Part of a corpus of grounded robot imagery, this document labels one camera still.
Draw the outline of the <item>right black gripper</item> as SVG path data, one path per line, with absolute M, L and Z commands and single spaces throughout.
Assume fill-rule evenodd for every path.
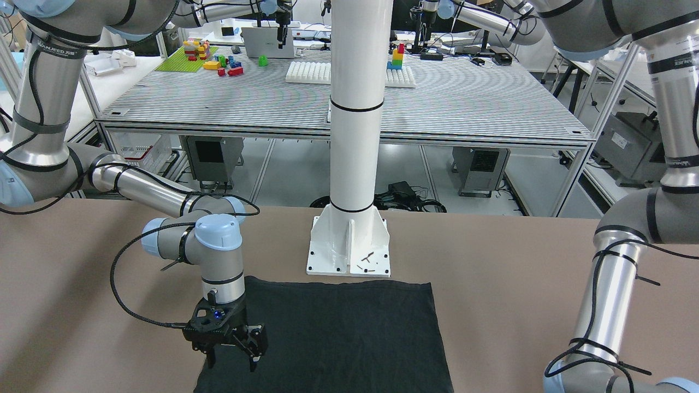
M 269 348 L 264 324 L 247 325 L 246 299 L 229 303 L 213 303 L 200 299 L 192 318 L 182 329 L 184 338 L 192 342 L 194 350 L 202 350 L 209 369 L 216 364 L 216 345 L 233 345 L 242 350 L 249 360 L 250 372 Z

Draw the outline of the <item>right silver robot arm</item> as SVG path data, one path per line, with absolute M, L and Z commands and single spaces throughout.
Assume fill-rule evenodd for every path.
M 117 192 L 165 213 L 138 236 L 155 256 L 200 268 L 203 297 L 187 323 L 160 323 L 132 312 L 121 300 L 111 267 L 110 285 L 124 311 L 145 323 L 179 329 L 195 351 L 215 365 L 217 346 L 239 348 L 250 369 L 265 354 L 263 324 L 247 323 L 240 224 L 247 199 L 203 194 L 167 181 L 119 154 L 68 144 L 73 95 L 86 54 L 107 28 L 149 38 L 173 21 L 183 1 L 3 1 L 27 23 L 24 75 L 10 129 L 2 136 L 2 212 L 83 189 Z

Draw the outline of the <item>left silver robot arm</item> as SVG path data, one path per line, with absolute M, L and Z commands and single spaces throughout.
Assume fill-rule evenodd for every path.
M 697 2 L 534 1 L 554 45 L 603 55 L 631 37 L 647 54 L 667 169 L 658 188 L 637 190 L 604 214 L 574 338 L 547 366 L 546 392 L 696 392 L 697 383 L 632 380 L 619 360 L 637 269 L 647 248 L 697 244 Z

